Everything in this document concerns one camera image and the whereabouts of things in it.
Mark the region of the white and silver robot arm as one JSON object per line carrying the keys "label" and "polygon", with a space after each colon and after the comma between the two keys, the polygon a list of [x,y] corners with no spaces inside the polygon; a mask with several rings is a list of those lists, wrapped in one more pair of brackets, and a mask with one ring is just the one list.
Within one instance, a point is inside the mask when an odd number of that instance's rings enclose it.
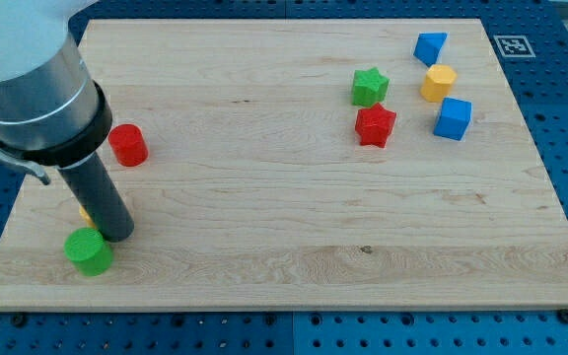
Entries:
{"label": "white and silver robot arm", "polygon": [[48,184],[105,141],[107,99],[69,20],[93,0],[0,0],[0,162]]}

